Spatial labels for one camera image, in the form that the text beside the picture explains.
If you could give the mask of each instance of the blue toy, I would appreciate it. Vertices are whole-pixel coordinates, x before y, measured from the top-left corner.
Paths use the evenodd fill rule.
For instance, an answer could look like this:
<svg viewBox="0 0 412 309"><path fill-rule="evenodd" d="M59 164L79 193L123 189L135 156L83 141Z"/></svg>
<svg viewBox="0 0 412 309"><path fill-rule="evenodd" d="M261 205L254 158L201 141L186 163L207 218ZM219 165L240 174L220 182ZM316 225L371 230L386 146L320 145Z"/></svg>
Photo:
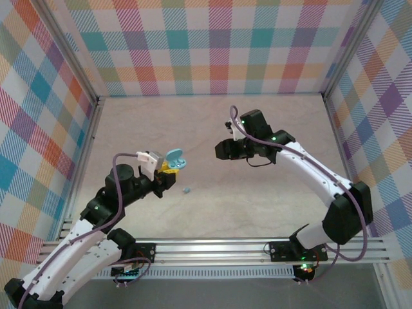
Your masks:
<svg viewBox="0 0 412 309"><path fill-rule="evenodd" d="M180 148L170 150L166 154L167 166L170 169L183 169L186 166L186 160L181 158L183 150Z"/></svg>

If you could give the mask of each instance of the plaid fabric wall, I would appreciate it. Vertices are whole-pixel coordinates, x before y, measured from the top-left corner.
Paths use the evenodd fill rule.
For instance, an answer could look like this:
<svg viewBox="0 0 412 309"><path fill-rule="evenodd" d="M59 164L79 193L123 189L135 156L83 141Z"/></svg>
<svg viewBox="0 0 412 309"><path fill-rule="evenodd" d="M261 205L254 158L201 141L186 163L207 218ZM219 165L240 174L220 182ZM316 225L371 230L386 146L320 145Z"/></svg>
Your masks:
<svg viewBox="0 0 412 309"><path fill-rule="evenodd" d="M320 92L367 3L49 0L111 96Z"/></svg>
<svg viewBox="0 0 412 309"><path fill-rule="evenodd" d="M56 229L91 104L29 0L0 2L0 308Z"/></svg>
<svg viewBox="0 0 412 309"><path fill-rule="evenodd" d="M351 175L373 193L373 235L412 300L412 0L384 2L332 101Z"/></svg>

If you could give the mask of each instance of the plaid backdrop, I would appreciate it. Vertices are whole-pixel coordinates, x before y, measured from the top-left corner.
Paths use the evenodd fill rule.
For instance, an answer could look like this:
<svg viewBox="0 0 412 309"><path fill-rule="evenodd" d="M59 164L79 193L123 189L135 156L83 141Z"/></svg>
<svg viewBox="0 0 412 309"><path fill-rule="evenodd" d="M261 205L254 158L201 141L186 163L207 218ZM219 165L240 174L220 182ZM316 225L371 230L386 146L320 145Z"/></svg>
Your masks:
<svg viewBox="0 0 412 309"><path fill-rule="evenodd" d="M373 193L373 235L412 300L412 0L384 2L332 100L351 175Z"/></svg>
<svg viewBox="0 0 412 309"><path fill-rule="evenodd" d="M369 1L48 2L95 85L125 96L320 92Z"/></svg>
<svg viewBox="0 0 412 309"><path fill-rule="evenodd" d="M91 108L29 0L1 1L0 308L56 229Z"/></svg>

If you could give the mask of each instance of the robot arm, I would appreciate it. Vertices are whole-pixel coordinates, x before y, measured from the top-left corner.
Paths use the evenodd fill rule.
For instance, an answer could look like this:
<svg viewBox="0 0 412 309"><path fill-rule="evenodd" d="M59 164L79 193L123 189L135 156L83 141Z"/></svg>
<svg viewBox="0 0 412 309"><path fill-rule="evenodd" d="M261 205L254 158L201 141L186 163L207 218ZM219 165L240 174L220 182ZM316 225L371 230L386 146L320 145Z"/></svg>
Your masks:
<svg viewBox="0 0 412 309"><path fill-rule="evenodd" d="M160 154L137 152L135 157L139 162L139 177L134 176L130 165L116 166L124 207L150 192L161 198L176 181L172 170L158 172L164 162ZM135 258L134 237L122 229L111 231L125 216L124 209L118 216L118 206L112 170L105 186L87 204L59 246L23 280L13 278L6 284L5 291L12 304L17 308L26 294L21 308L61 309L100 270L119 259Z"/></svg>
<svg viewBox="0 0 412 309"><path fill-rule="evenodd" d="M354 195L361 207L366 224L373 221L370 189L365 183L353 184L350 180L329 170L305 151L296 142L295 138L286 131L280 130L273 133L260 110L250 111L240 116L240 121L236 119L236 122L247 134L260 140L285 145L288 149L303 153L303 157L297 156L294 152L286 149L256 143L246 138L229 120L225 125L233 138L224 140L215 147L217 158L221 160L239 160L259 155L268 158L273 164L285 165L299 175L300 179L328 207L328 212L322 221L305 225L290 236L292 249L298 257L304 251L329 241L344 245L362 230L360 218L354 204L338 184L343 185ZM305 159L312 159L326 172L334 175L337 182L331 181L329 177Z"/></svg>

